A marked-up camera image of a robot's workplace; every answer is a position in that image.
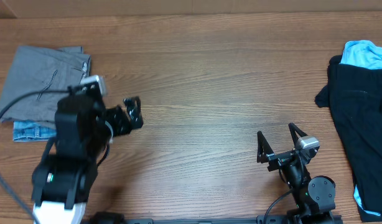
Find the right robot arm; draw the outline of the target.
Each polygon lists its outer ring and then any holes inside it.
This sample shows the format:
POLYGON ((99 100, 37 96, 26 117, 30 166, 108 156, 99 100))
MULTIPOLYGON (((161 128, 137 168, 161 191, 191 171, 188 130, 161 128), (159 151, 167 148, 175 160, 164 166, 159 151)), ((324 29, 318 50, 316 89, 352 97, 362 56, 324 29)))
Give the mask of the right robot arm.
POLYGON ((311 177, 306 165, 319 150, 319 140, 299 129, 294 123, 288 124, 294 147, 287 152, 276 154, 261 131, 257 132, 257 162, 267 163, 268 171, 279 172, 281 180, 289 190, 276 199, 264 215, 256 217, 257 223, 284 224, 339 224, 343 220, 333 215, 335 209, 335 182, 327 176, 311 177), (270 215, 273 207, 288 195, 293 196, 296 209, 285 215, 270 215))

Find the light blue garment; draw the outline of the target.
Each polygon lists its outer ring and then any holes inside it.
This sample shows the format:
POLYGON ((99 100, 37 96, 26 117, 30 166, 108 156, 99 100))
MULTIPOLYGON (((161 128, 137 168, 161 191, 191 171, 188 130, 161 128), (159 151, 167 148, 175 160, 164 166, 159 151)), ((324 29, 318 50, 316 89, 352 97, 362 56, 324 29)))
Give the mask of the light blue garment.
POLYGON ((370 40, 348 41, 344 46, 340 64, 369 70, 382 69, 382 47, 370 40))

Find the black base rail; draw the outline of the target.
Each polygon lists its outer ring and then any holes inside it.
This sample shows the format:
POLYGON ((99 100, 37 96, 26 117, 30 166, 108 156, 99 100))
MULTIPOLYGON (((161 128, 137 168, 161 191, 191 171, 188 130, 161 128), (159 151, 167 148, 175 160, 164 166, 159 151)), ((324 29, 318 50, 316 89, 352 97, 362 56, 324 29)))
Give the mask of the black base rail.
POLYGON ((177 219, 177 220, 153 220, 151 218, 127 219, 123 214, 111 212, 98 212, 88 220, 82 220, 81 224, 95 223, 119 223, 119 224, 283 224, 287 223, 285 215, 269 215, 263 222, 264 216, 256 218, 211 218, 211 219, 177 219))

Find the grey shorts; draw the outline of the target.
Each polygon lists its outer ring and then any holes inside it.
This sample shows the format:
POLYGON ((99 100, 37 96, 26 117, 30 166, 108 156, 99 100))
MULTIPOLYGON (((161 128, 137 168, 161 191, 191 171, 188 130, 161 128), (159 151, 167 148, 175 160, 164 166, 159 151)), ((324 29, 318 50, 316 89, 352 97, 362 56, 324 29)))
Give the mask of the grey shorts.
POLYGON ((32 91, 36 94, 17 102, 1 120, 34 121, 54 129, 57 103, 65 95, 45 91, 66 90, 68 86, 79 84, 90 74, 90 60, 90 55, 80 46, 60 49, 18 47, 1 93, 0 112, 22 95, 32 91))

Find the folded blue denim jeans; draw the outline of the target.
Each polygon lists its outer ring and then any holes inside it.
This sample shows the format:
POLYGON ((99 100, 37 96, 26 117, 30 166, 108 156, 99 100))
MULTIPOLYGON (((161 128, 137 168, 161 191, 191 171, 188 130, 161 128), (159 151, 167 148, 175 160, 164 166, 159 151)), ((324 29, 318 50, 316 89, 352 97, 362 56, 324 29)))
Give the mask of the folded blue denim jeans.
POLYGON ((47 141, 56 134, 56 130, 33 121, 15 121, 13 123, 12 139, 14 142, 47 141))

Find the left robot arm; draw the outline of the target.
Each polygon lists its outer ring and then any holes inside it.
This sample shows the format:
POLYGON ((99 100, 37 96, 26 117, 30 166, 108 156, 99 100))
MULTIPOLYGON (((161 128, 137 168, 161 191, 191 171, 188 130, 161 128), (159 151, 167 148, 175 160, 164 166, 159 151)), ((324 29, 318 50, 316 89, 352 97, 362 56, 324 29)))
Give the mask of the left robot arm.
POLYGON ((104 95, 105 81, 93 75, 69 86, 68 95, 58 101, 57 133, 32 174, 37 223, 81 223, 98 167, 113 138, 143 126, 139 97, 107 108, 104 95))

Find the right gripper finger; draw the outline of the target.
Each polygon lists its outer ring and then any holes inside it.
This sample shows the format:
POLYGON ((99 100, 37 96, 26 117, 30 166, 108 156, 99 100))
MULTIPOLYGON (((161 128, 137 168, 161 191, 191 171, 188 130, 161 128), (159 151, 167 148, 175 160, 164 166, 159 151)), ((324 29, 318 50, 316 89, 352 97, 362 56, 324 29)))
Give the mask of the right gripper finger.
POLYGON ((266 138, 264 137, 261 131, 257 132, 257 139, 258 139, 257 162, 260 162, 260 163, 268 162, 269 160, 268 157, 273 156, 274 152, 271 149, 269 143, 267 142, 266 138))
POLYGON ((303 148, 304 147, 304 137, 307 136, 305 132, 303 132, 300 128, 298 128, 294 123, 288 124, 292 141, 294 143, 295 148, 303 148))

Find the black garment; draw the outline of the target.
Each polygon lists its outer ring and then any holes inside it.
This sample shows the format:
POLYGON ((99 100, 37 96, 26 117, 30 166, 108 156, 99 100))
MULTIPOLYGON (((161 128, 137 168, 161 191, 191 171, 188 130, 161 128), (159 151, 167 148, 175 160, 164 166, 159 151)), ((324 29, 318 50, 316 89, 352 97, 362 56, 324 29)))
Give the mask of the black garment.
POLYGON ((328 82, 315 97, 330 109, 352 168, 353 190, 363 222, 382 222, 382 69, 329 60, 328 82))

